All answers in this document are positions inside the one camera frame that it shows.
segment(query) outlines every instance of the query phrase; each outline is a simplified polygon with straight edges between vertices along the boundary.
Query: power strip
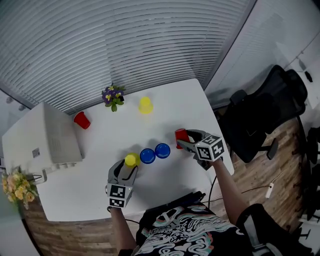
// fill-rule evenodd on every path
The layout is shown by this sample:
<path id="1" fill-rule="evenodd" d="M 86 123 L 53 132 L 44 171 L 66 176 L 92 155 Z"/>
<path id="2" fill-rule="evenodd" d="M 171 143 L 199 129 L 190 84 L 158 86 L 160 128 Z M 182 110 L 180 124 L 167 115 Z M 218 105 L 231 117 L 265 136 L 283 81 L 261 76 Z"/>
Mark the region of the power strip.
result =
<path id="1" fill-rule="evenodd" d="M 269 184 L 269 188 L 268 188 L 268 190 L 267 190 L 267 192 L 265 194 L 265 198 L 270 198 L 271 192 L 274 189 L 274 185 L 275 184 L 273 184 L 272 182 Z"/>

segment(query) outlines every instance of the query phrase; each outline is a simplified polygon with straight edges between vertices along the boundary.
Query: window blinds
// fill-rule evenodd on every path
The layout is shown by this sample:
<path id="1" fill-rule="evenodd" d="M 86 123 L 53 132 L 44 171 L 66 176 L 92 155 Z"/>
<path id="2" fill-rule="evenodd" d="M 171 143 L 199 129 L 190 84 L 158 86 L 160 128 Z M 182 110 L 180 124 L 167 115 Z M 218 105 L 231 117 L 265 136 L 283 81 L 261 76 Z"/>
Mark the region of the window blinds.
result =
<path id="1" fill-rule="evenodd" d="M 0 81 L 74 113 L 113 82 L 126 94 L 203 85 L 249 0 L 2 0 Z"/>

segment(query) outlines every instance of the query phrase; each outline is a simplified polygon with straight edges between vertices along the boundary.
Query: black office chair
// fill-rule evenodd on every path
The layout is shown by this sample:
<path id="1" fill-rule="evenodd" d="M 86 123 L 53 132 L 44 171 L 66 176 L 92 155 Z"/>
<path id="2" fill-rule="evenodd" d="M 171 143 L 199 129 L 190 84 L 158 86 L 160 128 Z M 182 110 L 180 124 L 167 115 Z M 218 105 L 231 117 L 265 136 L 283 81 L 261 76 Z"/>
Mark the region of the black office chair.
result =
<path id="1" fill-rule="evenodd" d="M 315 165 L 318 161 L 318 155 L 320 155 L 320 151 L 318 151 L 318 143 L 320 143 L 320 127 L 311 127 L 306 140 L 306 155 L 311 163 Z"/>
<path id="2" fill-rule="evenodd" d="M 284 122 L 306 110 L 307 89 L 294 70 L 284 71 L 275 65 L 254 93 L 238 90 L 218 123 L 226 142 L 239 158 L 249 163 L 258 151 L 267 151 L 272 159 L 278 141 L 262 146 L 267 135 Z"/>

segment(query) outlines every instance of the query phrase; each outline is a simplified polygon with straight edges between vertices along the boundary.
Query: purple flower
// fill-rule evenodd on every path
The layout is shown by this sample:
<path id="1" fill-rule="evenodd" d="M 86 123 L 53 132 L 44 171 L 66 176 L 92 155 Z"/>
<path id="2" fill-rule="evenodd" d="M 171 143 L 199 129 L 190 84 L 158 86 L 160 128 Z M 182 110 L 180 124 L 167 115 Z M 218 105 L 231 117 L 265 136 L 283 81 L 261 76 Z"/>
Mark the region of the purple flower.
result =
<path id="1" fill-rule="evenodd" d="M 123 96 L 124 95 L 124 91 L 123 90 L 117 90 L 117 91 L 115 91 L 115 97 L 116 98 L 119 98 L 119 97 L 121 97 L 121 96 Z"/>
<path id="2" fill-rule="evenodd" d="M 112 102 L 112 96 L 106 90 L 102 91 L 102 99 L 105 102 L 105 104 L 109 104 L 110 102 Z"/>
<path id="3" fill-rule="evenodd" d="M 113 85 L 108 86 L 107 88 L 105 88 L 105 90 L 110 94 L 110 93 L 114 93 L 116 90 L 114 88 Z"/>

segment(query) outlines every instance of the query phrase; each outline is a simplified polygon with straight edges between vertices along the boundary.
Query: wooden floor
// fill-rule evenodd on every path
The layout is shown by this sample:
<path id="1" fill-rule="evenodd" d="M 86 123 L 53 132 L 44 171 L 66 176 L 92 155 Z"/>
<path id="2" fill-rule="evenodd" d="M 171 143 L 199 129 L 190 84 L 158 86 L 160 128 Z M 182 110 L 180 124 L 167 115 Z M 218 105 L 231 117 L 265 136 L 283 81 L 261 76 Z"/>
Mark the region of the wooden floor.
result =
<path id="1" fill-rule="evenodd" d="M 277 128 L 268 136 L 266 144 L 274 137 L 279 140 L 276 156 L 268 160 L 264 152 L 245 164 L 236 155 L 233 156 L 233 178 L 241 191 L 267 186 L 278 175 L 270 199 L 265 198 L 267 188 L 255 189 L 244 195 L 251 203 L 263 204 L 265 210 L 284 229 L 292 232 L 298 226 L 296 212 L 301 206 L 299 187 L 293 185 L 301 179 L 298 168 L 300 155 L 292 155 L 298 146 L 293 133 L 298 131 L 298 121 L 290 120 Z M 211 203 L 210 207 L 218 216 L 226 218 L 223 200 Z M 41 202 L 30 204 L 30 209 L 24 211 L 26 223 L 34 240 L 43 255 L 117 255 L 115 238 L 110 219 L 82 222 L 51 222 L 46 219 Z M 138 220 L 139 216 L 130 216 Z M 134 233 L 138 225 L 128 223 Z"/>

